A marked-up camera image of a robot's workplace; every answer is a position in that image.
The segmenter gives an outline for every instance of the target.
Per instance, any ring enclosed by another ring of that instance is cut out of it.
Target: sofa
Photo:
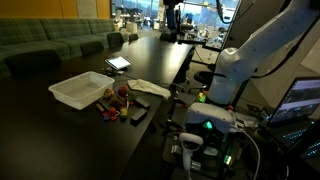
[[[86,43],[108,48],[107,34],[113,32],[113,20],[106,19],[0,19],[0,78],[11,76],[4,61],[9,56],[49,49],[67,60],[82,56]],[[129,34],[121,34],[128,41]]]

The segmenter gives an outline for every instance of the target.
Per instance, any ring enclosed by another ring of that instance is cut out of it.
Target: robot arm
[[[318,10],[311,8],[310,0],[292,0],[239,49],[224,49],[217,59],[215,73],[227,78],[215,76],[207,97],[215,103],[228,104],[236,83],[249,79],[270,54],[305,32],[318,14]]]

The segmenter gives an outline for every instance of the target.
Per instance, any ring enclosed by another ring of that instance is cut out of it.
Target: black table
[[[55,100],[48,87],[87,71],[100,72],[104,59],[124,56],[133,62],[128,76],[172,83],[191,46],[153,37],[87,57],[64,61],[56,69],[23,78],[0,80],[1,179],[119,179],[163,98],[151,103],[138,125],[103,122],[94,104],[78,111]],[[114,87],[128,77],[114,77]],[[130,107],[129,116],[138,108]]]

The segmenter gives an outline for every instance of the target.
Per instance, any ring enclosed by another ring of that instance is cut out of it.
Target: tablet
[[[124,57],[121,57],[121,56],[106,59],[105,61],[115,70],[120,70],[132,65],[132,62],[130,62],[128,59],[125,59]]]

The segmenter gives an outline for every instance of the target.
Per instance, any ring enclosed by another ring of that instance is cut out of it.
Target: plastic container
[[[54,97],[73,108],[81,110],[113,88],[114,79],[95,72],[86,72],[49,87]]]

